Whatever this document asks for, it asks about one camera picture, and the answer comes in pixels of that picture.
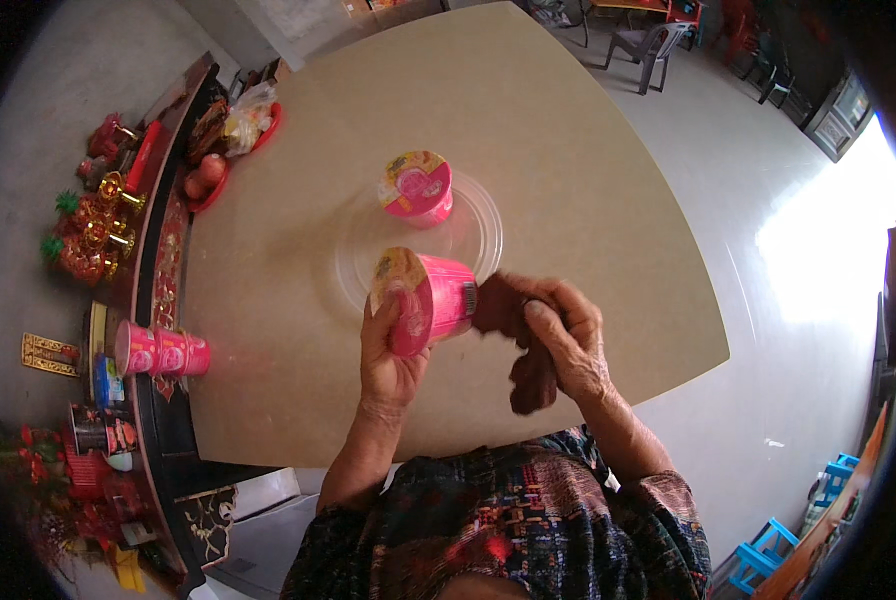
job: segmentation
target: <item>beige table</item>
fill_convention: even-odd
[[[576,283],[604,313],[632,404],[727,360],[711,282],[668,185],[584,68],[509,3],[384,31],[279,85],[289,115],[195,221],[184,323],[212,344],[191,382],[203,459],[326,467],[358,403],[361,315],[334,273],[343,210],[385,162],[441,153],[492,195],[504,269]],[[513,344],[439,345],[397,459],[574,426],[560,397],[510,413]]]

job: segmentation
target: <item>brown cloth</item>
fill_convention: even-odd
[[[478,287],[478,307],[472,318],[472,325],[482,335],[499,331],[504,337],[513,338],[518,348],[527,350],[514,361],[509,376],[514,382],[511,411],[517,415],[548,408],[558,392],[551,353],[525,322],[525,303],[530,300],[545,301],[522,295],[508,282],[506,273],[499,270]]]

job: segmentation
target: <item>gray chair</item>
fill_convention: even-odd
[[[619,46],[624,52],[631,55],[632,62],[641,67],[641,89],[638,93],[644,96],[651,85],[651,72],[655,64],[663,62],[661,71],[661,85],[656,90],[665,91],[665,77],[668,75],[668,59],[674,46],[681,37],[692,28],[690,23],[664,23],[656,25],[650,30],[625,30],[615,31],[611,34],[611,46],[608,48],[608,57],[604,60],[604,70],[608,70],[611,62],[611,54],[615,46]]]

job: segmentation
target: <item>wrinkled hand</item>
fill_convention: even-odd
[[[598,306],[566,281],[513,274],[510,281],[525,296],[543,298],[561,312],[539,300],[525,304],[527,326],[551,353],[561,390],[578,404],[598,402],[612,393]]]
[[[391,353],[391,330],[400,314],[393,294],[385,299],[378,313],[371,316],[371,304],[364,304],[361,326],[361,405],[384,415],[404,414],[414,400],[428,368],[430,348],[410,358]]]

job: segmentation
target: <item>barcode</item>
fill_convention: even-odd
[[[475,308],[478,307],[478,286],[473,281],[464,282],[464,316],[470,317],[475,314]]]

